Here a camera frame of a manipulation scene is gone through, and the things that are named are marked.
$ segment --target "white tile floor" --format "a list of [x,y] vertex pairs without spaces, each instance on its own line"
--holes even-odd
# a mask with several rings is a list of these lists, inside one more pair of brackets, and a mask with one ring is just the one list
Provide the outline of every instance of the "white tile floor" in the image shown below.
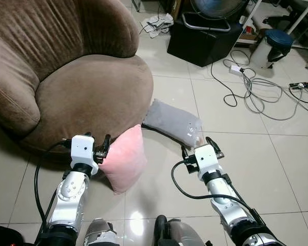
[[[157,13],[156,2],[142,4],[140,13],[129,0],[123,3],[138,21]],[[143,33],[140,37],[137,55],[152,70],[153,98],[198,115],[203,120],[203,135],[211,136],[224,151],[226,157],[220,163],[244,199],[288,246],[308,246],[307,111],[299,108],[293,119],[279,122],[251,113],[242,101],[230,108],[222,100],[229,92],[213,80],[208,73],[210,67],[200,68],[167,54],[168,42],[169,36],[150,39]],[[272,70],[256,71],[259,77],[281,86],[308,82],[308,70],[304,68],[307,59],[308,56],[292,51]],[[214,74],[235,92],[244,92],[242,80],[229,74],[221,61],[214,64]],[[291,114],[293,107],[294,103],[285,98],[268,107],[267,112],[283,117]],[[81,245],[86,228],[95,217],[113,223],[121,245],[151,245],[153,223],[159,214],[181,218],[204,241],[232,245],[208,201],[188,199],[174,187],[170,169],[181,159],[180,146],[152,131],[144,130],[143,135],[147,169],[126,194],[119,196],[113,195],[107,181],[91,183],[77,245]],[[20,231],[27,242],[33,242],[40,226],[32,185],[35,160],[0,130],[0,224]],[[60,170],[41,169],[43,206],[48,204],[61,175]],[[176,176],[186,191],[206,193],[195,174],[179,169]]]

